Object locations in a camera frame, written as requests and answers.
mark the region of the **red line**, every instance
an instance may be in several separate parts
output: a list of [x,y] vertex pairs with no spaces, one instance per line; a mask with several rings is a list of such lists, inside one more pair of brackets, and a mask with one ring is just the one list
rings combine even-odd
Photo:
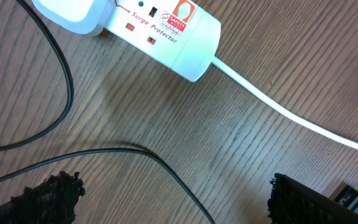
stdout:
[[115,3],[115,5],[116,5],[117,7],[121,7],[121,8],[123,8],[125,11],[127,11],[128,13],[131,13],[128,9],[124,8],[122,5],[118,5],[117,0],[114,0],[114,2],[113,2],[112,0],[109,0],[109,2],[110,2],[111,4],[114,4],[114,3]]

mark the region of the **brown wooden floor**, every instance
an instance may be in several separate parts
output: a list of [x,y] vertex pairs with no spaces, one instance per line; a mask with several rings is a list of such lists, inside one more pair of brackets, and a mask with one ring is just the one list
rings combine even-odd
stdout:
[[[358,141],[358,0],[195,2],[222,22],[219,58],[294,113]],[[276,172],[327,196],[343,182],[358,189],[357,151],[280,116],[217,68],[190,83],[115,35],[91,39],[44,21],[69,61],[74,105],[44,138],[0,152],[0,176],[131,142],[164,158],[217,223],[270,223]],[[0,145],[40,131],[65,103],[45,37],[15,1],[0,0]],[[124,154],[77,157],[5,181],[0,205],[60,170],[80,171],[85,182],[76,223],[207,223],[161,167]]]

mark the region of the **cable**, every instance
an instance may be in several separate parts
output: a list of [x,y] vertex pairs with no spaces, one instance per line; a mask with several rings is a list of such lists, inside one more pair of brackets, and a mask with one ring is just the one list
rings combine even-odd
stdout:
[[13,177],[16,177],[18,175],[21,175],[25,172],[28,172],[30,170],[45,166],[47,164],[51,164],[53,162],[61,161],[64,159],[76,157],[76,156],[84,156],[88,154],[100,154],[100,153],[108,153],[108,152],[123,152],[123,153],[131,153],[131,154],[138,154],[142,156],[149,157],[153,159],[155,162],[160,164],[177,182],[178,184],[185,190],[185,192],[190,196],[190,198],[194,201],[194,203],[200,208],[200,210],[204,213],[206,218],[213,224],[215,224],[215,221],[213,220],[211,214],[207,211],[207,209],[204,207],[204,205],[198,200],[198,198],[194,195],[194,193],[190,190],[190,188],[184,183],[184,181],[181,180],[181,178],[178,176],[178,174],[175,173],[175,171],[159,156],[152,154],[150,152],[146,152],[139,149],[127,149],[127,148],[110,148],[110,149],[91,149],[91,150],[85,150],[85,151],[79,151],[79,152],[72,152],[69,154],[65,154],[62,156],[57,156],[51,159],[47,159],[42,162],[38,162],[36,164],[32,164],[28,167],[25,167],[23,169],[17,170],[15,172],[12,172],[10,174],[7,174],[5,176],[0,177],[0,182],[5,181],[7,179],[11,179]]
[[262,100],[264,103],[266,103],[268,106],[279,112],[280,114],[284,115],[288,119],[312,130],[315,131],[323,136],[326,136],[329,139],[332,139],[336,142],[339,142],[345,146],[352,147],[354,149],[358,150],[358,143],[348,140],[344,137],[341,137],[337,134],[334,134],[330,131],[325,130],[322,127],[319,127],[297,115],[292,113],[291,111],[288,111],[280,104],[276,103],[273,99],[269,98],[265,93],[262,93],[258,88],[253,86],[250,82],[248,82],[245,78],[240,76],[237,72],[235,72],[232,68],[227,66],[225,63],[223,63],[220,59],[214,57],[212,60],[212,63],[217,66],[220,70],[222,70],[226,75],[231,77],[234,81],[236,81],[238,84],[243,86],[246,90],[251,92],[254,96],[256,96],[258,99]]
[[51,48],[56,53],[56,56],[59,59],[60,65],[62,65],[62,69],[64,72],[66,84],[67,84],[67,102],[66,102],[66,107],[63,110],[63,112],[61,113],[61,115],[50,126],[45,128],[43,131],[39,132],[38,134],[36,134],[32,137],[29,137],[25,140],[22,140],[17,143],[13,143],[13,144],[8,144],[6,146],[0,146],[0,152],[24,146],[32,141],[37,140],[38,138],[41,138],[42,136],[48,134],[51,130],[56,128],[56,126],[58,126],[63,121],[63,119],[65,119],[65,117],[67,116],[68,112],[71,109],[71,106],[73,105],[73,95],[74,95],[73,80],[71,78],[70,68],[68,66],[65,56],[63,55],[62,50],[60,49],[59,45],[57,44],[55,38],[53,38],[53,35],[48,30],[47,26],[44,24],[44,22],[42,22],[41,18],[34,12],[34,10],[24,0],[16,0],[16,1],[23,7],[23,9],[29,14],[29,16],[31,18],[33,18],[34,22],[40,27],[42,33],[45,35],[48,42],[50,43]]

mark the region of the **wood grain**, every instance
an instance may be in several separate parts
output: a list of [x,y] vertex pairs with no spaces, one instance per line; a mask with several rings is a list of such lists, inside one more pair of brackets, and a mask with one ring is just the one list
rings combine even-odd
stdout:
[[[222,23],[217,56],[294,113],[358,142],[358,1],[196,0]],[[358,152],[280,116],[210,67],[190,83],[115,35],[89,38],[44,18],[73,73],[58,128],[0,152],[0,176],[53,156],[131,142],[166,160],[217,223],[270,223],[280,172],[330,196],[358,189]],[[0,0],[0,145],[42,130],[65,106],[62,70],[15,1]],[[81,172],[76,223],[207,223],[150,159],[68,159],[0,184],[0,205],[50,174]]]

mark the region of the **power strip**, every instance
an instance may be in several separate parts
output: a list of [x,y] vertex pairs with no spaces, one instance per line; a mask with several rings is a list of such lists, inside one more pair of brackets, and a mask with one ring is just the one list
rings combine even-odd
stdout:
[[33,0],[52,21],[78,34],[103,28],[191,82],[212,64],[288,119],[358,150],[358,143],[317,126],[279,105],[214,55],[221,24],[190,0]]

